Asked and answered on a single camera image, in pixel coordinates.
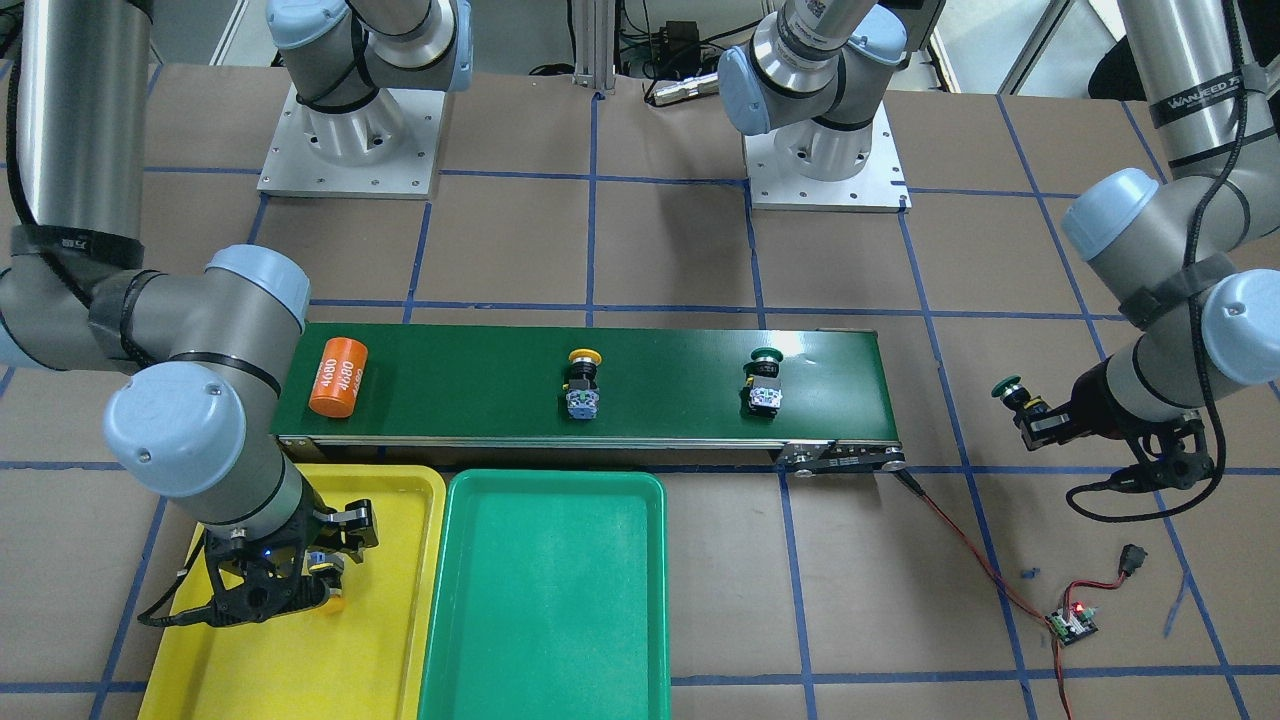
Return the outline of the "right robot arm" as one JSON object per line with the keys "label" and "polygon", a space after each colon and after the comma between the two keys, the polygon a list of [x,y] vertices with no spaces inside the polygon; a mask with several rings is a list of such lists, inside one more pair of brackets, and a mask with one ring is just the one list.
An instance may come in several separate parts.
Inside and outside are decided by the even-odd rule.
{"label": "right robot arm", "polygon": [[3,270],[3,363],[119,372],[102,433],[141,484],[202,533],[210,600],[146,626],[234,626],[338,600],[378,544],[367,500],[325,503],[270,424],[310,282],[257,245],[200,275],[145,266],[140,241],[151,1],[28,1],[14,37],[4,164],[17,223]]}

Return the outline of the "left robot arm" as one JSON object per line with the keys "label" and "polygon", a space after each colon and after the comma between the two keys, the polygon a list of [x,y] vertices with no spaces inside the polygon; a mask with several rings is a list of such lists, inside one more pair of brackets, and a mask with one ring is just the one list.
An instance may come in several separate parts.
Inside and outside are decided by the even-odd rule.
{"label": "left robot arm", "polygon": [[[1123,1],[1120,12],[1171,179],[1117,170],[1082,193],[1061,227],[1139,332],[1052,407],[1007,378],[993,389],[1028,448],[1087,436],[1135,457],[1092,491],[1217,484],[1202,413],[1277,378],[1277,273],[1242,272],[1240,246],[1277,231],[1277,131],[1234,1]],[[908,55],[902,22],[874,1],[787,1],[717,63],[726,114],[773,135],[817,181],[856,174],[890,77]]]}

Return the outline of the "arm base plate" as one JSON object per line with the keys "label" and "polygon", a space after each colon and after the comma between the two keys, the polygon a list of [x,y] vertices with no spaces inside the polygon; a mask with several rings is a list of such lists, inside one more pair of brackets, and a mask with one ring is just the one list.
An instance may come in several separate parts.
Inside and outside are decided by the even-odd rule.
{"label": "arm base plate", "polygon": [[451,96],[383,88],[346,114],[325,114],[291,92],[257,190],[273,197],[429,200]]}
{"label": "arm base plate", "polygon": [[883,104],[870,126],[844,132],[815,120],[742,138],[756,209],[897,213],[913,206]]}

